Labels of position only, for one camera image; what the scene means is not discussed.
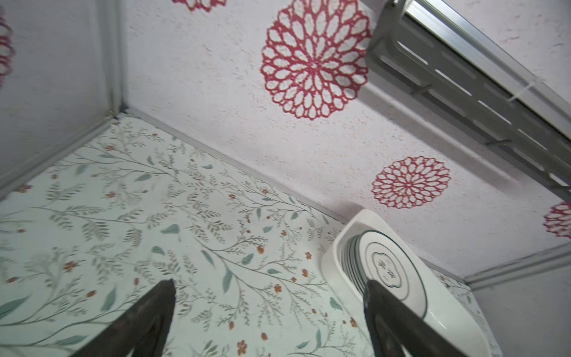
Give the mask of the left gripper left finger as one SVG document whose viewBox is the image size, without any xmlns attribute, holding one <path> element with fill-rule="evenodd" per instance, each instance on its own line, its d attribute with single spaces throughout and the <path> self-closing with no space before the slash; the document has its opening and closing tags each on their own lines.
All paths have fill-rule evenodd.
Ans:
<svg viewBox="0 0 571 357">
<path fill-rule="evenodd" d="M 174 281 L 160 281 L 73 355 L 161 356 L 173 319 L 175 294 Z"/>
</svg>

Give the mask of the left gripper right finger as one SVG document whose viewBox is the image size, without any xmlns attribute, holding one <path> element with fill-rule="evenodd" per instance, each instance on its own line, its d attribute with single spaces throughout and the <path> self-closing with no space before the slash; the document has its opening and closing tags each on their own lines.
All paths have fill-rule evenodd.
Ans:
<svg viewBox="0 0 571 357">
<path fill-rule="evenodd" d="M 367 281 L 364 315 L 376 356 L 464 356 L 378 281 Z"/>
</svg>

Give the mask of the green clover plate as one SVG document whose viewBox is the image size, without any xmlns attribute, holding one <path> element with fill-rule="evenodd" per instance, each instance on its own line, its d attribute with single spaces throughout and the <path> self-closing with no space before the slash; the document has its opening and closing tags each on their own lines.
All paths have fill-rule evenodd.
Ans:
<svg viewBox="0 0 571 357">
<path fill-rule="evenodd" d="M 355 265 L 355 249 L 352 247 L 354 240 L 354 237 L 349 238 L 343 247 L 343 258 L 345 264 L 343 269 L 348 274 L 349 279 L 355 285 L 355 288 L 357 288 L 359 293 L 362 295 L 364 294 L 364 285 L 362 283 L 361 275 L 357 269 L 357 266 Z"/>
</svg>

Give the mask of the green rim lettered plate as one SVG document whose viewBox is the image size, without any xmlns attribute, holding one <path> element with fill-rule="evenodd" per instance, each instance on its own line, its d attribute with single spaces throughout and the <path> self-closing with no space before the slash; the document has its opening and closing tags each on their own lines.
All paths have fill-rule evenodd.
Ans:
<svg viewBox="0 0 571 357">
<path fill-rule="evenodd" d="M 349 260 L 349 270 L 351 271 L 351 274 L 352 274 L 352 281 L 354 282 L 358 291 L 360 291 L 360 293 L 362 295 L 364 295 L 364 292 L 366 289 L 367 276 L 362 271 L 362 268 L 360 265 L 360 258 L 359 258 L 359 251 L 358 251 L 359 238 L 360 238 L 359 235 L 355 235 L 348 242 L 348 244 L 347 244 L 347 249 L 348 249 L 347 257 Z"/>
<path fill-rule="evenodd" d="M 345 242 L 345 244 L 343 245 L 343 249 L 342 249 L 342 253 L 341 253 L 341 262 L 342 262 L 342 266 L 343 266 L 343 271 L 346 273 L 346 275 L 348 276 L 349 280 L 352 282 L 352 284 L 355 286 L 355 288 L 359 289 L 358 286 L 358 282 L 355 278 L 354 275 L 354 271 L 352 269 L 352 263 L 350 260 L 350 240 L 347 240 Z"/>
</svg>

